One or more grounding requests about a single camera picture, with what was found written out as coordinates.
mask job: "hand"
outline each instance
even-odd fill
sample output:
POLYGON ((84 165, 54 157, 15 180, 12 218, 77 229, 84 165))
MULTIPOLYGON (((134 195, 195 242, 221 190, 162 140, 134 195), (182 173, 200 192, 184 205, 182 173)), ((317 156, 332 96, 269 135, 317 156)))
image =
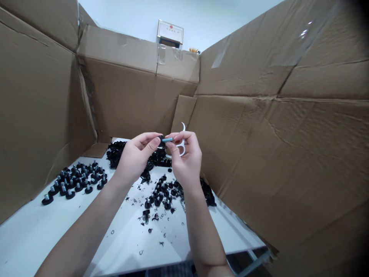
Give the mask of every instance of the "hand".
POLYGON ((140 177, 146 167, 150 155, 158 149, 159 133, 143 133, 128 141, 124 146, 122 156, 114 177, 124 184, 132 185, 140 177))
POLYGON ((182 139, 186 140, 186 153, 182 157, 180 157, 178 148, 174 143, 166 143, 166 146, 172 153, 172 168, 176 179, 184 189, 198 186, 200 184, 202 153, 196 134, 194 132, 182 131, 180 133, 171 133, 167 137, 172 137, 175 142, 182 139))

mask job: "table surface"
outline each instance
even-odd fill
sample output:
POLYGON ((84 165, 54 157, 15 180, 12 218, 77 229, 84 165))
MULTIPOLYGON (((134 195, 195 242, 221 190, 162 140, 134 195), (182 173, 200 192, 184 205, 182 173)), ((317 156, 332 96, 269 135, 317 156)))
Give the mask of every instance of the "table surface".
MULTIPOLYGON (((109 180, 114 170, 109 169, 106 153, 102 159, 80 157, 74 164, 80 161, 88 165, 94 160, 105 169, 109 180)), ((150 216, 163 215, 159 221, 150 219, 148 225, 142 226, 144 221, 138 219, 145 210, 141 204, 164 173, 167 181, 175 180, 168 168, 154 167, 150 171, 152 183, 141 185, 140 178, 133 184, 129 199, 122 203, 85 276, 117 275, 191 259, 186 214, 179 198, 173 199, 173 214, 162 206, 154 211, 154 206, 150 216)), ((34 276, 51 249, 99 193, 97 185, 93 185, 90 194, 83 190, 71 200, 57 194, 50 205, 43 206, 41 200, 50 186, 0 225, 0 276, 34 276)), ((215 197, 215 202, 217 206, 209 210, 227 254, 265 246, 220 199, 215 197)))

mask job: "cardboard box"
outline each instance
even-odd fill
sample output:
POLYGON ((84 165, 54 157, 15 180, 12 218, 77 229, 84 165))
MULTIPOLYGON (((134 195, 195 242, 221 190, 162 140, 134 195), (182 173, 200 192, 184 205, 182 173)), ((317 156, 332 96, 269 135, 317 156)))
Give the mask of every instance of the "cardboard box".
POLYGON ((0 0, 0 222, 111 137, 184 122, 212 189, 279 251, 273 276, 354 273, 369 59, 351 6, 286 0, 198 56, 97 28, 73 0, 20 2, 0 0))

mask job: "framed certificate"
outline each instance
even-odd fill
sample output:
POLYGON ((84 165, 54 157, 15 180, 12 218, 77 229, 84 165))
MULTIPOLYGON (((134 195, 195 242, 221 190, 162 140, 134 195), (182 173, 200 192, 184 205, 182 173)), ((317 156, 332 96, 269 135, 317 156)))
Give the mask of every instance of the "framed certificate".
POLYGON ((183 44, 183 28, 159 19, 158 37, 183 44))

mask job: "left hand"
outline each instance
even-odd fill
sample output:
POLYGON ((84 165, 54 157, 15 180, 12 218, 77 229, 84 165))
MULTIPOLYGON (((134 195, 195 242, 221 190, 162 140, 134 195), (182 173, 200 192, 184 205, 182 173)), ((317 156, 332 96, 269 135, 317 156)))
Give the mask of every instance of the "left hand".
POLYGON ((114 177, 125 185, 132 185, 146 167, 150 155, 158 149, 160 133, 143 133, 128 141, 114 177))

